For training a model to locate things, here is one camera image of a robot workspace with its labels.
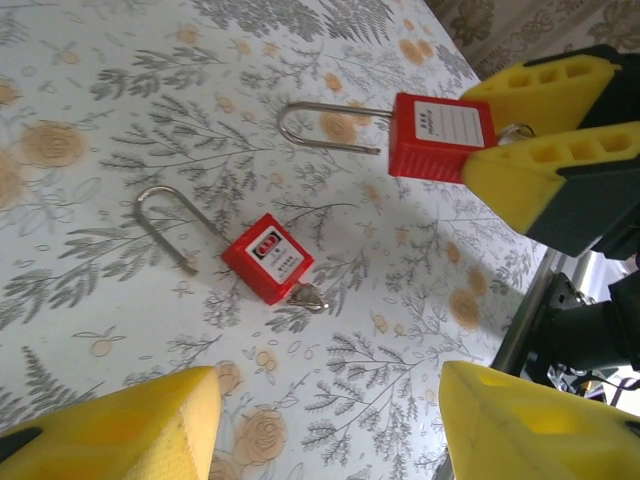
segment metal rod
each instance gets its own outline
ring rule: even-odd
[[[391,118],[391,116],[393,115],[393,112],[390,112],[388,110],[376,110],[371,108],[349,107],[346,105],[331,105],[316,102],[290,103],[288,105],[285,105],[284,108],[278,113],[278,117],[276,118],[276,128],[282,134],[282,136],[289,140],[291,143],[302,145],[304,147],[330,148],[333,150],[343,150],[345,152],[366,153],[367,155],[378,155],[380,153],[380,149],[366,147],[364,145],[347,145],[344,143],[327,142],[324,140],[312,140],[310,138],[301,137],[300,135],[293,133],[285,126],[284,119],[287,115],[296,110],[346,113],[350,115],[368,115],[372,117],[382,118]]]
[[[187,273],[191,274],[191,275],[195,275],[196,273],[198,273],[198,270],[195,269],[193,266],[191,266],[189,264],[189,260],[187,259],[187,257],[185,257],[184,255],[182,255],[177,248],[175,248],[173,245],[171,245],[166,238],[164,238],[164,236],[151,224],[151,222],[149,222],[149,220],[147,219],[146,215],[143,213],[142,211],[142,205],[144,204],[144,201],[149,198],[152,197],[153,195],[157,195],[158,193],[168,193],[170,195],[173,195],[174,197],[176,197],[180,203],[182,203],[185,207],[187,207],[189,209],[189,211],[191,213],[193,213],[196,218],[198,220],[200,220],[200,222],[202,222],[204,224],[205,227],[207,227],[207,229],[213,233],[214,235],[221,237],[225,242],[227,242],[228,244],[231,244],[231,242],[229,241],[228,238],[226,238],[222,232],[220,232],[215,225],[213,225],[209,219],[207,217],[205,217],[202,212],[200,210],[198,210],[198,208],[191,203],[187,197],[185,197],[184,195],[182,195],[178,190],[176,190],[173,187],[169,187],[167,185],[157,185],[155,187],[150,187],[147,188],[145,191],[143,191],[140,195],[138,195],[138,198],[136,199],[135,203],[133,204],[133,215],[135,217],[135,219],[140,223],[140,225],[142,226],[142,228],[144,228],[152,237],[155,241],[157,241],[160,246],[162,248],[164,248],[172,257],[175,261],[178,262],[178,264],[180,265],[180,267],[186,271]]]
[[[502,340],[498,353],[491,363],[491,368],[507,373],[510,373],[513,369],[514,363],[522,351],[527,334],[531,330],[542,297],[553,278],[554,272],[551,266],[557,255],[558,252],[551,248],[547,249],[544,254],[540,266],[533,276],[531,285],[513,317],[513,322],[511,322],[511,326]],[[436,470],[433,480],[453,479],[451,456],[447,453],[446,458]]]

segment table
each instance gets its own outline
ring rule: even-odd
[[[211,479],[431,476],[442,362],[490,363],[544,249],[462,186],[275,129],[291,101],[389,108],[477,83],[425,4],[9,0],[0,32],[0,430],[216,365]],[[387,144],[384,119],[302,112],[290,128]],[[176,268],[132,218],[159,183],[230,239],[272,212],[329,310],[263,304],[223,238],[154,197],[200,273]]]

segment leaf pattern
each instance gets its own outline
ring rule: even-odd
[[[0,7],[0,149],[22,178],[0,209],[0,361],[11,366],[0,431],[214,365],[217,478],[305,480],[318,462],[345,480],[432,475],[445,448],[439,370],[490,361],[544,249],[463,186],[390,177],[386,119],[339,117],[347,135],[317,112],[285,120],[379,156],[297,145],[276,127],[295,101],[458,97],[476,77],[427,32],[441,29],[419,0]],[[21,139],[47,122],[82,134],[73,165],[25,156]],[[64,138],[36,156],[75,152]],[[133,214],[158,184],[220,233],[170,197],[145,202],[195,276]],[[221,260],[267,212],[314,258],[300,281],[327,302],[321,315],[265,305]]]

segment floral tablecloth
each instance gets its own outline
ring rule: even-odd
[[[7,0],[0,6],[0,430],[193,365],[224,412],[211,479],[409,479],[442,455],[442,362],[489,363],[542,255],[461,186],[288,143],[291,101],[389,108],[477,82],[420,0]],[[290,128],[387,144],[384,119]],[[228,238],[272,212],[330,308],[268,307]]]

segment white label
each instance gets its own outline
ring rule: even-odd
[[[247,253],[276,282],[283,284],[304,257],[275,228],[268,227],[247,247]]]
[[[415,102],[416,138],[484,147],[480,114],[472,107]]]

